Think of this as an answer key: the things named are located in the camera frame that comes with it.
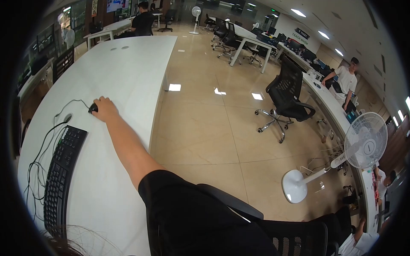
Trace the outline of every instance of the black shirt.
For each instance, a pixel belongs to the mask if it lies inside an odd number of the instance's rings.
[[[155,20],[155,16],[146,11],[136,16],[132,21],[131,27],[135,28],[136,36],[150,36],[151,26]]]
[[[138,192],[147,207],[151,250],[158,233],[164,255],[255,255],[278,253],[268,235],[218,199],[164,170],[146,175]]]

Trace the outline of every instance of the tiled floor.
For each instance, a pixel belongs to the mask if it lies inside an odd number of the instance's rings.
[[[181,84],[181,91],[165,92],[161,104],[155,152],[151,154],[168,170],[193,183],[218,187],[264,213],[265,219],[301,221],[335,212],[343,185],[353,184],[351,174],[329,171],[308,184],[308,195],[291,204],[282,190],[282,177],[312,158],[325,156],[320,150],[334,147],[335,142],[321,143],[321,130],[312,119],[289,125],[282,144],[277,125],[263,133],[257,128],[269,118],[256,116],[255,109],[274,108],[265,92],[266,86],[280,72],[269,62],[265,73],[255,63],[228,64],[227,57],[216,56],[211,32],[200,35],[188,32],[192,25],[173,24],[173,32],[156,35],[178,36],[169,61],[168,82]],[[253,98],[260,94],[262,100]],[[301,98],[306,98],[302,91]],[[312,161],[310,168],[325,164],[328,158]]]

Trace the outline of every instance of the white t-shirt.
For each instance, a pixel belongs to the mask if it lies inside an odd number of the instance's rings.
[[[384,195],[387,192],[387,187],[383,185],[383,181],[386,179],[386,174],[384,171],[379,169],[379,175],[382,177],[381,180],[378,181],[377,188],[379,190],[379,198],[384,200]]]
[[[379,234],[377,233],[363,233],[359,241],[356,243],[354,234],[350,234],[339,247],[339,255],[361,256],[370,250],[378,238]]]
[[[329,90],[333,90],[334,93],[336,94],[336,99],[346,99],[346,95],[351,90],[352,92],[355,92],[356,89],[356,84],[358,83],[358,80],[356,76],[351,74],[349,72],[349,68],[345,66],[340,66],[335,70],[335,73],[339,76],[339,79],[337,82],[340,85],[340,88],[342,90],[342,93],[337,93],[334,91],[333,86],[329,88]]]

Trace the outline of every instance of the fan base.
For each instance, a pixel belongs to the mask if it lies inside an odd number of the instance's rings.
[[[306,184],[301,184],[303,175],[298,170],[288,171],[282,179],[282,188],[287,200],[293,204],[301,202],[308,194],[308,187]]]

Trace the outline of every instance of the wall sign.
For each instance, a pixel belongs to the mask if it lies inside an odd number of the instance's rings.
[[[299,35],[303,36],[306,39],[309,39],[310,36],[308,34],[306,34],[303,30],[301,30],[300,28],[295,28],[296,33],[298,33]]]
[[[93,0],[93,3],[91,4],[91,17],[97,16],[97,5],[98,0]]]

